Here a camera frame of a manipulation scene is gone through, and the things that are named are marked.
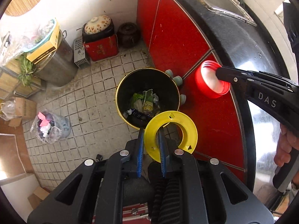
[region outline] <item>stainless steel sink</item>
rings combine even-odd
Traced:
[[[233,17],[256,26],[254,20],[239,5],[237,0],[199,0],[210,11],[223,16]]]

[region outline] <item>white wall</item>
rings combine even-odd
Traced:
[[[0,20],[0,35],[7,31],[21,31],[36,26],[43,19],[56,17],[61,30],[67,30],[67,42],[72,45],[79,37],[83,24],[99,15],[110,16],[115,28],[124,22],[136,23],[137,0],[41,0],[24,15],[11,17],[6,14]]]
[[[15,211],[27,222],[33,210],[28,197],[33,194],[39,183],[33,173],[23,173],[0,181],[1,189]]]
[[[280,53],[286,63],[290,77],[298,82],[297,64],[292,52],[290,42],[283,23],[274,14],[274,11],[284,0],[244,0],[244,2],[255,12],[273,37]]]

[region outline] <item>pink paper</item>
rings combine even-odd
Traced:
[[[46,120],[46,117],[41,112],[39,112],[37,116],[39,119],[41,119],[41,123],[39,126],[46,126],[49,124],[49,121]]]

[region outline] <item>human hand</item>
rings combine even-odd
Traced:
[[[290,152],[292,148],[299,150],[299,138],[294,136],[284,125],[280,124],[280,134],[274,157],[274,162],[278,167],[282,167],[291,160]],[[299,186],[299,171],[294,176],[293,182]]]

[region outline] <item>red box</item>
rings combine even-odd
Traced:
[[[115,56],[118,53],[117,38],[115,34],[101,40],[84,43],[84,47],[93,61]]]

